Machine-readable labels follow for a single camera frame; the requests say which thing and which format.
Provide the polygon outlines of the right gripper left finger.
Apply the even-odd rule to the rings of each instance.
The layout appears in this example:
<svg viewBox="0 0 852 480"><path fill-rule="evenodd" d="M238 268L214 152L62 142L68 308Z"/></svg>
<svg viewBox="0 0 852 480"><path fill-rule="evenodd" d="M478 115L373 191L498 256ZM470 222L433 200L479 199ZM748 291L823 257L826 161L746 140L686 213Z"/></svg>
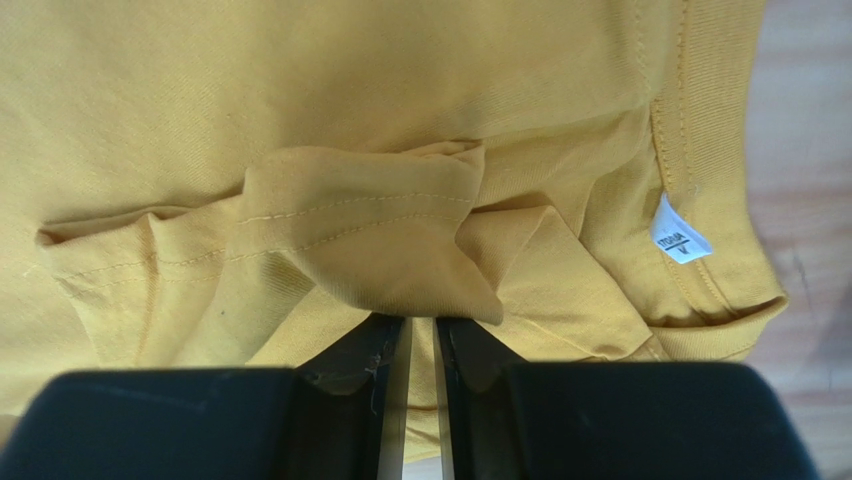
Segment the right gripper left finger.
<svg viewBox="0 0 852 480"><path fill-rule="evenodd" d="M296 368L77 371L48 383L5 479L397 479L405 322L373 314Z"/></svg>

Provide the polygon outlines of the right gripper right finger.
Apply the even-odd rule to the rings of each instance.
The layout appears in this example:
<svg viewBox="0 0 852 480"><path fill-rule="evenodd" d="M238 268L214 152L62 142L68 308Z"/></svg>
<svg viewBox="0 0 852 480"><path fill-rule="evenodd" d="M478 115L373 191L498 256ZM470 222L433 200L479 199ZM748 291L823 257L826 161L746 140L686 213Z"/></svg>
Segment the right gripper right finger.
<svg viewBox="0 0 852 480"><path fill-rule="evenodd" d="M774 391L726 362L523 359L470 319L435 325L451 479L815 479Z"/></svg>

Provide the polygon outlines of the yellow t-shirt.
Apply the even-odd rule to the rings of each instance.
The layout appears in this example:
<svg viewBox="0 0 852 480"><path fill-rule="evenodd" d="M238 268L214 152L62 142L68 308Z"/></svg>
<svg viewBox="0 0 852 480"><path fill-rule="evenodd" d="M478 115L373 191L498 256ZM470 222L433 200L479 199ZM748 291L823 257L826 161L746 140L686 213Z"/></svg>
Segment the yellow t-shirt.
<svg viewBox="0 0 852 480"><path fill-rule="evenodd" d="M529 360L737 361L759 1L5 1L1 430L78 369L298 365L414 321Z"/></svg>

